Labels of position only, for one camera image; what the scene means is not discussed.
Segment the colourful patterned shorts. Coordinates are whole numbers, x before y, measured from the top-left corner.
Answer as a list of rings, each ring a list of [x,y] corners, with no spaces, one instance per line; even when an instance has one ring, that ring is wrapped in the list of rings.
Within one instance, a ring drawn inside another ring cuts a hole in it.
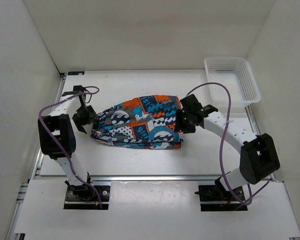
[[[181,107],[175,95],[135,97],[98,113],[90,137],[113,147],[179,149],[183,132],[176,129],[176,118]]]

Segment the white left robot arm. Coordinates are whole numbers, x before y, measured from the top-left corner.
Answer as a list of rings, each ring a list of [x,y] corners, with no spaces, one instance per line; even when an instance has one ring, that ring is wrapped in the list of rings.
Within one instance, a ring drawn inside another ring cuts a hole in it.
[[[98,190],[75,154],[77,145],[72,122],[80,132],[86,133],[84,126],[97,119],[93,108],[86,105],[86,95],[86,92],[68,91],[59,102],[42,108],[38,113],[39,140],[42,153],[61,166],[67,177],[65,183],[73,194],[85,201],[93,197],[99,201]]]

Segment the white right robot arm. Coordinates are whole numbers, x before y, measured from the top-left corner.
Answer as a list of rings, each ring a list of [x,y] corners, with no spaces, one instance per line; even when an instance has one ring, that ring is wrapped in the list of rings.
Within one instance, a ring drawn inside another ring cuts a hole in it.
[[[196,112],[176,111],[176,130],[194,133],[200,126],[223,139],[239,153],[239,167],[215,181],[214,193],[220,200],[228,199],[233,190],[247,184],[255,185],[277,171],[281,165],[273,138],[257,135],[226,119],[208,105]]]

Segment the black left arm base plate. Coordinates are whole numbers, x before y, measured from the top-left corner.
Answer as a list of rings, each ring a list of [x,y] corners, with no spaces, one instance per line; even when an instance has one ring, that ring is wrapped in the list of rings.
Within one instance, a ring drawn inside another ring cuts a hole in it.
[[[108,210],[111,184],[108,182],[101,185],[94,185],[96,192],[86,184],[81,185],[83,189],[78,189],[79,186],[68,186],[63,208],[65,210]]]

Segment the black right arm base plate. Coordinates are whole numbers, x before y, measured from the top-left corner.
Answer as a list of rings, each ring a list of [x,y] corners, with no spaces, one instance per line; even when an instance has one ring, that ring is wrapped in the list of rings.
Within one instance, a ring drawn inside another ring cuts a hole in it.
[[[199,185],[195,192],[199,195],[202,212],[247,211],[247,206],[241,206],[229,191],[222,192],[215,185]]]

